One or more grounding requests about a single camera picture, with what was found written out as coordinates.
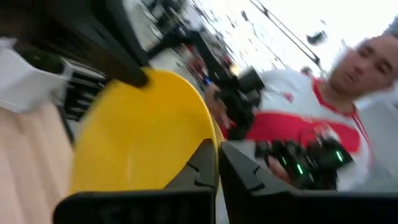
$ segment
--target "camera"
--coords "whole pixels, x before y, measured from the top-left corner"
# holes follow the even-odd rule
[[[260,91],[264,84],[258,73],[249,67],[238,76],[213,81],[221,91],[215,95],[227,109],[228,118],[234,122],[228,130],[228,139],[242,140],[254,121],[253,108],[261,102]]]
[[[277,159],[292,179],[305,190],[336,190],[337,170],[353,162],[345,148],[333,138],[317,138],[307,147],[293,141],[258,142],[255,157]]]

